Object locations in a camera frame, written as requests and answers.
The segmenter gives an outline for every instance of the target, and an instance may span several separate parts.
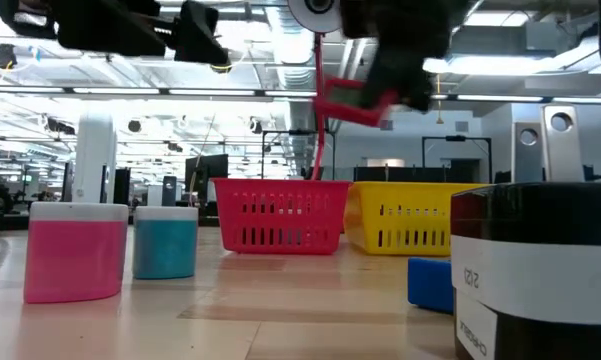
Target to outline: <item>metal frame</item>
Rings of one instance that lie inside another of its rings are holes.
[[[422,144],[422,168],[426,168],[426,149],[425,145],[427,140],[444,140],[446,142],[465,142],[467,140],[472,141],[484,141],[487,143],[487,156],[489,159],[489,184],[493,183],[493,156],[491,153],[491,138],[490,137],[470,137],[470,136],[423,136],[421,140]]]
[[[287,134],[287,135],[291,135],[291,136],[311,136],[311,135],[316,135],[318,134],[317,131],[314,130],[288,130],[288,131],[283,131],[283,130],[264,130],[262,131],[262,157],[261,157],[261,164],[260,164],[260,178],[264,179],[264,148],[266,146],[266,137],[269,134]],[[332,161],[332,166],[333,166],[333,171],[331,173],[331,180],[335,180],[336,179],[336,136],[333,132],[331,131],[325,131],[325,134],[327,135],[331,135],[331,139],[333,140],[332,144],[332,152],[331,152],[331,161]]]

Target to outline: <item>ceiling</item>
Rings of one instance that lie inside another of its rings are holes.
[[[163,15],[173,16],[179,2],[161,1]],[[259,177],[262,135],[250,129],[253,121],[265,131],[313,128],[307,102],[315,94],[313,34],[299,26],[284,0],[204,2],[221,11],[216,35],[233,60],[227,74],[174,62],[173,52],[164,58],[124,58],[69,50],[52,41],[18,37],[0,21],[0,43],[15,45],[17,55],[12,70],[0,69],[0,171],[37,164],[46,181],[57,182],[58,172],[49,175],[48,170],[72,158],[75,136],[50,132],[48,119],[78,130],[86,107],[106,107],[119,131],[118,166],[131,167],[138,182],[172,174],[183,178],[187,157],[223,152],[230,155],[232,176]],[[595,20],[596,1],[486,0],[474,5],[453,36],[447,59],[427,63],[428,70],[440,73],[440,93],[601,93],[595,44],[578,40]],[[327,34],[324,70],[364,79],[374,51],[373,39]],[[235,90],[246,92],[227,93]],[[494,106],[442,104],[448,113],[468,118]],[[131,132],[132,120],[142,130]],[[339,136],[359,135],[351,125],[334,123],[333,128]],[[179,144],[182,151],[169,150],[167,142]],[[312,137],[269,135],[266,143],[272,145],[265,156],[266,177],[296,175],[311,161]]]

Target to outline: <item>blue container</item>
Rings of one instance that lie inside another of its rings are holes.
[[[408,301],[425,309],[453,314],[451,261],[410,258]]]
[[[195,272],[198,209],[142,206],[136,209],[133,276],[173,279]]]

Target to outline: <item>white label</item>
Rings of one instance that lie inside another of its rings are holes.
[[[505,314],[601,325],[601,246],[452,236],[453,286]]]
[[[456,336],[474,360],[494,360],[498,315],[456,292]]]

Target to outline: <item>plastic basket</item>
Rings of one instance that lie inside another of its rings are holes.
[[[451,195],[482,184],[357,182],[344,228],[369,254],[449,256]]]
[[[350,183],[213,179],[224,248],[252,254],[332,254]]]

